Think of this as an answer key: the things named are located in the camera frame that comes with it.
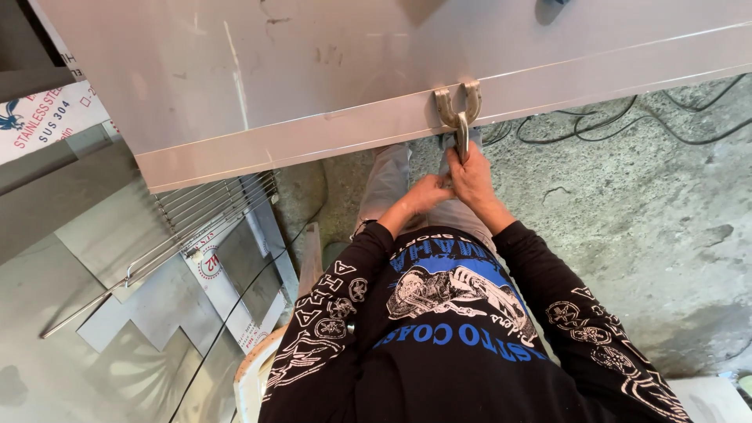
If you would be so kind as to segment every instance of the man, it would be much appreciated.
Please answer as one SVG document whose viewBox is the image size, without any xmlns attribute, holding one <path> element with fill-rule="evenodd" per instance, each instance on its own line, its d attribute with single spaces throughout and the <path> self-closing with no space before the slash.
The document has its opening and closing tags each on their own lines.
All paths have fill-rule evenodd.
<svg viewBox="0 0 752 423">
<path fill-rule="evenodd" d="M 619 319 L 496 198 L 475 143 L 463 165 L 444 142 L 452 188 L 427 175 L 408 191 L 404 145 L 375 157 L 352 244 L 296 301 L 260 421 L 690 421 Z"/>
</svg>

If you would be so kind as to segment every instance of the wire rack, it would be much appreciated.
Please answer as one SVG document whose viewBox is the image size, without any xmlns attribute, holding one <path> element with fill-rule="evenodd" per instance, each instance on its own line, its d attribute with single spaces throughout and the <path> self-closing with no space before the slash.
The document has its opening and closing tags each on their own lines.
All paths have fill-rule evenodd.
<svg viewBox="0 0 752 423">
<path fill-rule="evenodd" d="M 217 237 L 265 202 L 275 203 L 278 198 L 275 176 L 275 172 L 266 171 L 154 194 L 156 208 L 171 235 L 133 260 L 125 278 L 40 337 L 44 339 L 52 335 L 89 307 L 112 295 L 117 288 L 127 288 L 148 276 L 177 252 L 192 257 L 199 251 L 194 244 L 205 234 L 213 233 Z"/>
</svg>

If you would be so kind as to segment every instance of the u-shaped metal bracket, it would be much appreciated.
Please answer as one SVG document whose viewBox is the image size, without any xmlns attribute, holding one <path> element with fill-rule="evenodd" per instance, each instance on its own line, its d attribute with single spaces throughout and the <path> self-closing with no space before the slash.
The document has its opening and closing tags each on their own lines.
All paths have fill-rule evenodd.
<svg viewBox="0 0 752 423">
<path fill-rule="evenodd" d="M 481 82 L 478 80 L 462 84 L 465 88 L 465 111 L 455 113 L 452 109 L 452 97 L 448 88 L 439 88 L 433 93 L 436 96 L 438 115 L 444 125 L 457 129 L 456 140 L 457 155 L 459 161 L 465 163 L 468 159 L 469 133 L 468 126 L 475 121 L 481 113 L 483 98 L 481 97 Z"/>
</svg>

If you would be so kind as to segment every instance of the concrete floor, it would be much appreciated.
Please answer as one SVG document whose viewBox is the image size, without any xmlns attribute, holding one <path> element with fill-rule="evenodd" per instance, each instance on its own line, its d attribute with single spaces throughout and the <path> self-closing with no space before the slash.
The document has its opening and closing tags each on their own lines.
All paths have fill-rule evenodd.
<svg viewBox="0 0 752 423">
<path fill-rule="evenodd" d="M 698 104 L 730 80 L 671 93 Z M 585 118 L 587 125 L 618 114 L 628 101 L 578 111 L 602 111 Z M 686 138 L 710 138 L 752 117 L 752 75 L 697 114 L 677 109 L 662 93 L 640 95 L 619 123 L 588 136 L 610 134 L 649 112 Z M 521 135 L 552 138 L 571 131 L 573 120 L 534 117 Z M 438 170 L 435 140 L 410 142 L 412 181 Z M 702 146 L 684 145 L 649 120 L 604 142 L 569 138 L 534 146 L 513 131 L 484 153 L 496 195 L 622 319 L 666 376 L 752 371 L 752 126 Z M 282 169 L 277 213 L 288 239 L 324 200 L 326 171 L 329 198 L 317 218 L 322 245 L 347 241 L 371 164 L 370 151 L 362 151 Z"/>
</svg>

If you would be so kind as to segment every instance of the graphic print shirt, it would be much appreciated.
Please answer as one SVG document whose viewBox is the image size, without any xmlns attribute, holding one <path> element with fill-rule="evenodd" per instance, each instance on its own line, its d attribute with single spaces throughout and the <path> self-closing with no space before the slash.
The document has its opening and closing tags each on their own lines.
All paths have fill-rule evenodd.
<svg viewBox="0 0 752 423">
<path fill-rule="evenodd" d="M 520 293 L 463 231 L 369 224 L 296 301 L 259 421 L 690 421 L 541 237 L 493 242 Z"/>
</svg>

